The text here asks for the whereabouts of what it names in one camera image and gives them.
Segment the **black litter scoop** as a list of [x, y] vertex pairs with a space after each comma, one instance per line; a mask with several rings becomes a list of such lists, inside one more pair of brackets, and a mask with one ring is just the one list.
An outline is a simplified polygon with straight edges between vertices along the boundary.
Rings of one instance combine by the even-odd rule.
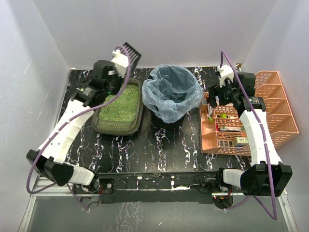
[[134, 48], [132, 47], [129, 43], [125, 42], [123, 44], [123, 47], [126, 49], [126, 51], [129, 53], [129, 61], [131, 62], [131, 69], [135, 70], [140, 58], [141, 54]]

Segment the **blue plastic bag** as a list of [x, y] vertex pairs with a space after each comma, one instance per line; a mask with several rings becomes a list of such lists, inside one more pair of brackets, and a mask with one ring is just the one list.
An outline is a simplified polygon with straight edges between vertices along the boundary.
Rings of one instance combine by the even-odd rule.
[[161, 64], [142, 85], [143, 104], [164, 123], [175, 123], [199, 107], [203, 89], [186, 68]]

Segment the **dark green litter box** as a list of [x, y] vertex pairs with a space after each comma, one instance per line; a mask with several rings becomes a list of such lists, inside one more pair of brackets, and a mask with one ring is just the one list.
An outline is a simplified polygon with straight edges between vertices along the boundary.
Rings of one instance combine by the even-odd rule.
[[113, 122], [102, 120], [99, 119], [101, 109], [97, 109], [92, 118], [92, 126], [94, 130], [99, 133], [116, 136], [133, 135], [138, 130], [143, 111], [143, 103], [141, 100], [141, 83], [139, 80], [130, 78], [128, 85], [136, 85], [139, 87], [139, 101], [135, 119], [131, 122]]

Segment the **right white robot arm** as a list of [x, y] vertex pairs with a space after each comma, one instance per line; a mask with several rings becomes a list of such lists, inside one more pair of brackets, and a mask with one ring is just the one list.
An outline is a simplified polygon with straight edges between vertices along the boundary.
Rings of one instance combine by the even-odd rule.
[[246, 171], [222, 169], [221, 182], [241, 189], [247, 196], [279, 197], [292, 177], [292, 168], [284, 165], [267, 126], [266, 105], [255, 96], [255, 75], [235, 73], [221, 75], [218, 84], [209, 88], [212, 108], [232, 104], [247, 134], [251, 167]]

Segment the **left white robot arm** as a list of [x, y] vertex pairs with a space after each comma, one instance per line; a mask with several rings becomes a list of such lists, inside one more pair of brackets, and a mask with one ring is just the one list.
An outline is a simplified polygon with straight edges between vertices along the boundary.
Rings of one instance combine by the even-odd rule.
[[107, 106], [108, 95], [119, 96], [122, 84], [127, 83], [130, 70], [128, 61], [113, 58], [98, 60], [92, 72], [80, 80], [68, 101], [59, 122], [51, 134], [36, 150], [29, 150], [26, 157], [31, 164], [27, 180], [34, 171], [45, 176], [58, 186], [68, 183], [84, 186], [93, 185], [95, 173], [85, 167], [67, 163], [66, 155], [76, 136], [101, 106]]

